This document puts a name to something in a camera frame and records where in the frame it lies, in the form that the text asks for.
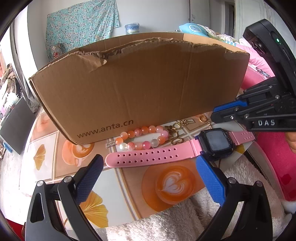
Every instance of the teal floral fabric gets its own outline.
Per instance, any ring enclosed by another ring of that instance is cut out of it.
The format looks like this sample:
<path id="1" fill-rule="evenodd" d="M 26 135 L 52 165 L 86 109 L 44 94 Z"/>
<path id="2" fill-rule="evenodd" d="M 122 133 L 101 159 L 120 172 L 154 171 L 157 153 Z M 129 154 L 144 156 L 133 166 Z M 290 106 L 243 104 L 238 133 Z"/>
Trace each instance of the teal floral fabric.
<path id="1" fill-rule="evenodd" d="M 48 14 L 46 49 L 53 60 L 51 48 L 60 43 L 63 53 L 74 48 L 110 38 L 119 27 L 115 0 L 92 0 Z"/>

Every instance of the watch screen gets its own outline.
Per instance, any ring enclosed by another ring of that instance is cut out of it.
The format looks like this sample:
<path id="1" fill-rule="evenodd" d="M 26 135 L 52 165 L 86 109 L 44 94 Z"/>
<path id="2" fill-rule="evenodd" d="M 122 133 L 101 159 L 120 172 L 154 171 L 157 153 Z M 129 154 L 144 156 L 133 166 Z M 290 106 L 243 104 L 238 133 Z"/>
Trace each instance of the watch screen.
<path id="1" fill-rule="evenodd" d="M 224 150 L 230 147 L 226 136 L 221 130 L 206 132 L 206 137 L 212 151 Z"/>

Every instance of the pink watch strap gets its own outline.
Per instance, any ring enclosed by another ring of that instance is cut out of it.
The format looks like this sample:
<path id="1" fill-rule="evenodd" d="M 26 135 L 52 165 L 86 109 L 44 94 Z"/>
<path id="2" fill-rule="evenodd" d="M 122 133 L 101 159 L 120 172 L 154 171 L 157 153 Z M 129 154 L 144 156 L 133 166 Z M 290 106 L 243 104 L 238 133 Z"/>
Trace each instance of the pink watch strap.
<path id="1" fill-rule="evenodd" d="M 248 131 L 230 131 L 228 134 L 236 146 L 255 140 L 255 135 Z"/>
<path id="2" fill-rule="evenodd" d="M 105 163 L 108 167 L 140 167 L 193 158 L 201 151 L 199 140 L 193 139 L 168 147 L 113 152 L 107 155 Z"/>

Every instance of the bracelet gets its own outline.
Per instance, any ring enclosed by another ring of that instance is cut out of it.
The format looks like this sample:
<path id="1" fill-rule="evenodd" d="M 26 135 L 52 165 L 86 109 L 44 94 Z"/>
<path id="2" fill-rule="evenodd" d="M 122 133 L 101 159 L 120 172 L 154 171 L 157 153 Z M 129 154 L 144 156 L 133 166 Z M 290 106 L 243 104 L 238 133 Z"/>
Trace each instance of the bracelet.
<path id="1" fill-rule="evenodd" d="M 143 126 L 141 129 L 137 128 L 134 131 L 122 132 L 120 137 L 113 141 L 106 143 L 106 147 L 111 147 L 118 145 L 120 150 L 148 150 L 151 147 L 156 148 L 159 145 L 164 144 L 167 140 L 171 142 L 172 145 L 179 144 L 183 142 L 183 139 L 179 137 L 178 130 L 181 129 L 183 125 L 188 125 L 190 123 L 195 123 L 193 119 L 181 120 L 180 122 L 174 123 L 172 126 Z M 152 139 L 144 142 L 128 142 L 124 141 L 128 138 L 139 137 L 141 135 L 146 135 L 148 133 L 159 133 L 160 136 L 157 139 Z"/>

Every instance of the patterned tablecloth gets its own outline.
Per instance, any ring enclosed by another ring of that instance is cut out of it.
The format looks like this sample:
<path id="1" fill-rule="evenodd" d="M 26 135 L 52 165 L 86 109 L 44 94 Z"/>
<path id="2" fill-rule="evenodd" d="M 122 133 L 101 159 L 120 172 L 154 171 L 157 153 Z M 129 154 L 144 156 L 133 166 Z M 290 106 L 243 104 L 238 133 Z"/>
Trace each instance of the patterned tablecloth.
<path id="1" fill-rule="evenodd" d="M 209 119 L 210 114 L 208 112 L 203 115 Z M 184 141 L 193 139 L 201 130 L 208 128 L 207 123 L 199 121 L 199 116 L 193 116 L 195 123 L 179 130 Z M 214 124 L 213 127 L 222 127 L 229 131 L 243 130 L 236 122 Z M 158 136 L 157 133 L 148 134 L 135 138 L 135 141 L 142 142 Z M 110 152 L 120 151 L 118 146 L 106 148 L 106 142 L 111 140 L 113 138 L 75 146 L 64 138 L 47 114 L 40 110 L 25 147 L 20 190 L 26 195 L 32 195 L 38 180 L 45 180 L 46 183 L 60 182 L 63 177 L 73 176 L 80 167 L 87 166 L 97 153 L 105 158 Z M 216 161 L 215 165 L 223 171 L 226 170 L 251 143 L 238 146 L 230 157 Z M 155 188 L 156 182 L 162 183 L 161 191 Z M 144 167 L 114 169 L 105 165 L 87 201 L 80 206 L 93 227 L 102 228 L 157 213 L 202 188 L 204 184 L 195 168 L 195 158 Z M 71 229 L 61 202 L 57 204 L 66 229 Z"/>

